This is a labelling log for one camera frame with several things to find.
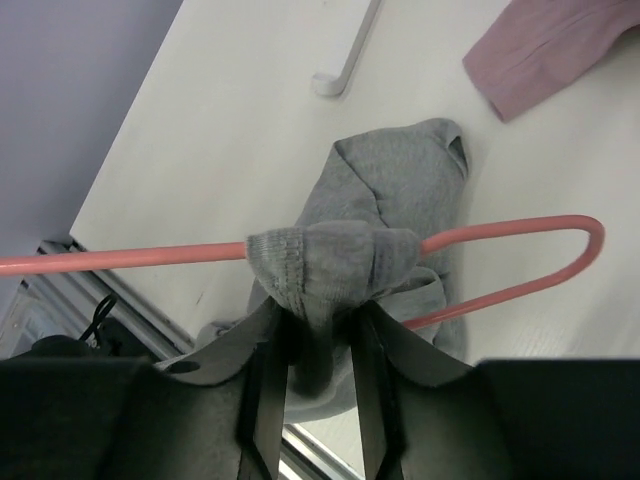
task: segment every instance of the black cable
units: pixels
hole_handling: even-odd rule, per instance
[[[91,324],[84,331],[82,335],[80,335],[80,340],[87,341],[87,339],[93,334],[96,339],[96,343],[98,346],[102,345],[102,339],[100,338],[100,333],[98,332],[98,327],[104,321],[105,318],[109,316],[113,307],[115,307],[116,303],[118,303],[118,296],[115,293],[110,293],[106,297],[104,297],[95,311],[93,312],[93,319],[91,320]]]

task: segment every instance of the white surface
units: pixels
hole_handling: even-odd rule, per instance
[[[335,38],[331,39],[320,68],[313,75],[313,89],[318,95],[332,97],[344,91],[380,6],[380,0],[345,0],[344,3],[347,8],[338,16]]]
[[[360,424],[358,412],[355,409],[336,417],[301,425],[325,447],[337,453],[349,463],[351,468],[364,476]]]
[[[290,225],[333,140],[445,116],[461,125],[472,168],[461,223],[580,213],[608,235],[570,283],[469,315],[470,360],[640,353],[640,37],[503,125],[461,59],[506,3],[384,2],[350,86],[330,101],[311,92],[309,75],[339,5],[185,0],[73,235],[100,250]],[[583,245],[572,233],[469,244],[457,255],[460,292],[549,272]],[[241,262],[120,274],[194,335],[240,315],[251,283]]]

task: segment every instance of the purple wall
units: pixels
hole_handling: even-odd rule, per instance
[[[0,256],[66,237],[181,3],[0,0]]]

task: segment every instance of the pink plastic hanger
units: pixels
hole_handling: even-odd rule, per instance
[[[563,215],[454,228],[424,240],[421,250],[422,255],[426,256],[457,243],[555,230],[584,230],[589,234],[589,242],[584,252],[566,267],[550,275],[483,295],[473,300],[467,300],[458,305],[452,305],[426,317],[414,318],[405,322],[404,325],[411,330],[417,330],[433,323],[450,320],[466,313],[566,282],[591,265],[600,254],[604,243],[604,227],[591,217]],[[244,242],[139,248],[110,252],[65,253],[33,257],[5,257],[0,258],[0,276],[107,270],[178,263],[220,262],[243,258],[246,258]]]

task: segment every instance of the pink clothing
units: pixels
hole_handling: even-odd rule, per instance
[[[508,122],[574,82],[636,25],[640,0],[513,0],[463,63]]]

